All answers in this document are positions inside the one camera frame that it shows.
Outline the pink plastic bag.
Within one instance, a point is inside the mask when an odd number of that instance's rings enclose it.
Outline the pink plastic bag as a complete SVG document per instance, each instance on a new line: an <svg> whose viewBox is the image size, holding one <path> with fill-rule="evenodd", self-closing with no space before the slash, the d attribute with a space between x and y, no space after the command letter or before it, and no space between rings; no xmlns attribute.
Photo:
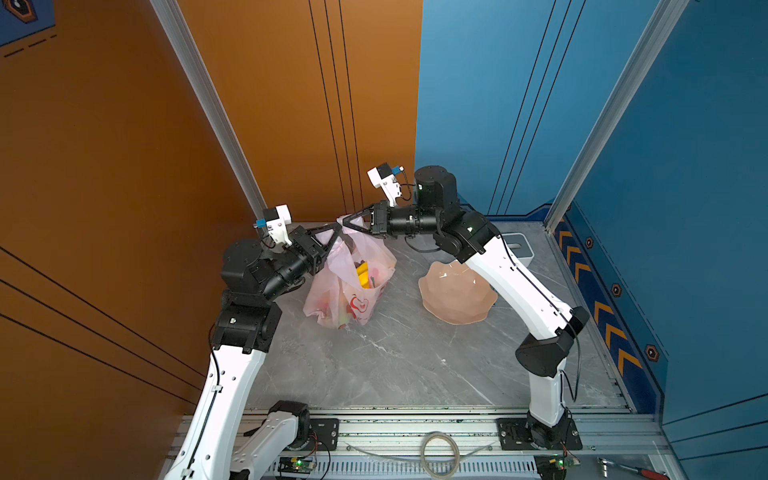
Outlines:
<svg viewBox="0 0 768 480"><path fill-rule="evenodd" d="M395 273L397 260L384 241L342 226L344 250L314 276L303 305L303 313L329 329L351 323L366 324L376 303ZM369 264L372 286L363 289L355 263Z"/></svg>

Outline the yellow banana bunch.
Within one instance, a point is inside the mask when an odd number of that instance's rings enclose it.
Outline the yellow banana bunch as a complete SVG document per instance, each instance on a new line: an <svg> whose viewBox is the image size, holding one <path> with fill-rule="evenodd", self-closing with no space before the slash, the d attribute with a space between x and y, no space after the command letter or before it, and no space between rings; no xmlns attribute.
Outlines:
<svg viewBox="0 0 768 480"><path fill-rule="evenodd" d="M369 264L365 261L356 262L355 269L361 287L363 289L370 289L372 282L369 273Z"/></svg>

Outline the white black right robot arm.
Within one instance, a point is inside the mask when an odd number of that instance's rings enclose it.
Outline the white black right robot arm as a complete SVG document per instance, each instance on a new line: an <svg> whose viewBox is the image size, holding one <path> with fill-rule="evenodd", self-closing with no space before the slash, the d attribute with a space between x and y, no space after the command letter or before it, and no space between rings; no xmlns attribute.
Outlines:
<svg viewBox="0 0 768 480"><path fill-rule="evenodd" d="M462 207L456 178L445 168L418 169L410 205L398 205L402 188L397 177L402 171L388 164L369 170L371 184L385 198L346 217L344 226L381 238L429 234L437 250L487 281L528 329L515 357L529 375L529 408L523 420L498 421L503 449L582 449L575 419L565 404L567 396L577 395L579 380L569 378L565 369L569 355L582 351L579 335L589 323L589 312L561 301L512 253L490 220Z"/></svg>

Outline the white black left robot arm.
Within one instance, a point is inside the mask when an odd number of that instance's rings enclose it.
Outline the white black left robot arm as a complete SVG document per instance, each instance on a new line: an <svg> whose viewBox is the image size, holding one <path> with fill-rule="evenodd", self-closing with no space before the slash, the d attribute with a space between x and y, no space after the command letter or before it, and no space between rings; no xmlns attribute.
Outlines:
<svg viewBox="0 0 768 480"><path fill-rule="evenodd" d="M206 381L168 479L259 479L287 448L310 434L306 404L279 401L237 447L246 401L263 366L282 311L276 300L324 266L341 233L337 223L291 231L279 252L258 239L231 244L221 269L226 289L209 335Z"/></svg>

